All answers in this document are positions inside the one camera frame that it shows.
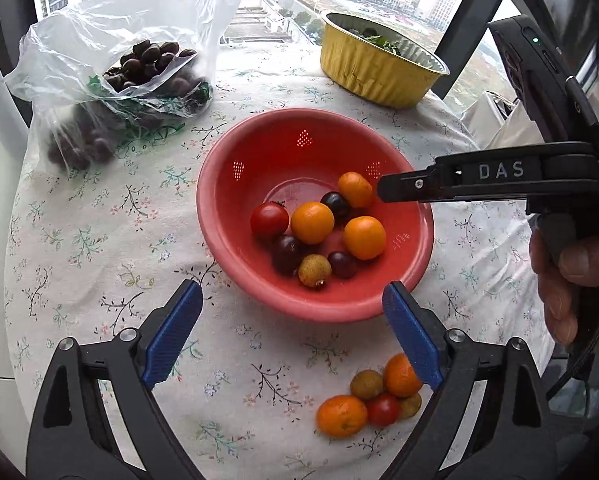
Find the right hand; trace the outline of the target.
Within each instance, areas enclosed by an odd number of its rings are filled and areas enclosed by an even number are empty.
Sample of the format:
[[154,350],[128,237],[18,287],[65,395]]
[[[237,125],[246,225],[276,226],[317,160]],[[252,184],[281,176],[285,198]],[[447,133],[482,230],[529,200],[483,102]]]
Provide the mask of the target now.
[[599,236],[570,244],[554,263],[541,232],[534,229],[529,256],[538,278],[538,295],[545,306],[547,329],[556,342],[568,346],[578,330],[576,287],[599,287]]

